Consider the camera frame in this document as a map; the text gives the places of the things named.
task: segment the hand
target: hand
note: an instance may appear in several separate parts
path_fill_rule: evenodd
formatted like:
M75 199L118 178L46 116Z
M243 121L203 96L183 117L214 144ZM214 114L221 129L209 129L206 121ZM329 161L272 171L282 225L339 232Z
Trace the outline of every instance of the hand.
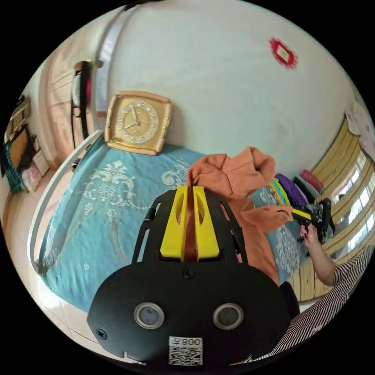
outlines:
M307 231L304 225L300 228L300 236L303 237L307 233L307 236L304 240L304 245L310 250L311 248L314 248L316 246L319 246L319 240L318 240L318 232L316 228L310 224L307 227Z
M131 126L134 126L134 125L139 125L139 122L138 121L131 122L130 124L126 125L124 129L128 129Z

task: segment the bed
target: bed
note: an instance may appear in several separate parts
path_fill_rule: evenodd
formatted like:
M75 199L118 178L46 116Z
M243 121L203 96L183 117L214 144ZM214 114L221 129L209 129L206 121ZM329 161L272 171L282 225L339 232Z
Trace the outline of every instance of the bed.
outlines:
M38 227L48 200L90 144L52 215L35 260ZM87 312L101 283L130 264L139 228L154 199L184 185L188 168L200 157L198 152L171 145L165 145L158 156L128 153L109 148L101 130L93 133L65 160L36 209L28 238L35 271L57 296ZM267 187L250 198L256 207L277 204ZM299 226L295 221L287 223L267 237L281 284L306 260L303 245L296 241Z

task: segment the purple cloth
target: purple cloth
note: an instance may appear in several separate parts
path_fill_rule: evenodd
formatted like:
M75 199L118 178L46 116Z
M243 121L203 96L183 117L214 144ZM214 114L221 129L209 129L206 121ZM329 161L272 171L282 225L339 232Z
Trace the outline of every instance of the purple cloth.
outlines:
M300 191L292 181L282 174L277 174L275 177L279 180L280 185L284 188L285 192L291 197L292 202L290 203L293 206L305 207L307 205L306 199L301 195Z

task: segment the gold clock frame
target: gold clock frame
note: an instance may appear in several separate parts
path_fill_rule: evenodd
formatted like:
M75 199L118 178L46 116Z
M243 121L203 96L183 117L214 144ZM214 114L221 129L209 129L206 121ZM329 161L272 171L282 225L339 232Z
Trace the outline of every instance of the gold clock frame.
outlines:
M115 135L115 119L118 116L120 104L123 104L124 101L132 102L134 100L150 102L150 104L155 107L160 120L155 136L149 141L140 144L132 144ZM165 137L171 120L171 113L172 103L170 99L164 96L146 91L119 91L112 97L109 104L104 130L104 140L109 147L122 151L145 155L157 155L163 149Z

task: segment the orange hoodie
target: orange hoodie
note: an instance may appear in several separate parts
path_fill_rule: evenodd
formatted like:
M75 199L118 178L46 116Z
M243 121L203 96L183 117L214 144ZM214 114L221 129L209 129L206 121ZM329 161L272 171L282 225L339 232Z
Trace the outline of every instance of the orange hoodie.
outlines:
M274 176L275 160L255 147L248 147L234 158L225 154L202 157L189 168L186 182L188 187L204 186L226 198L242 228L249 265L261 270L278 285L275 260L265 233L292 221L292 208L265 206L256 209L252 201L246 199L255 190L270 185ZM185 261L195 259L193 211L190 192Z

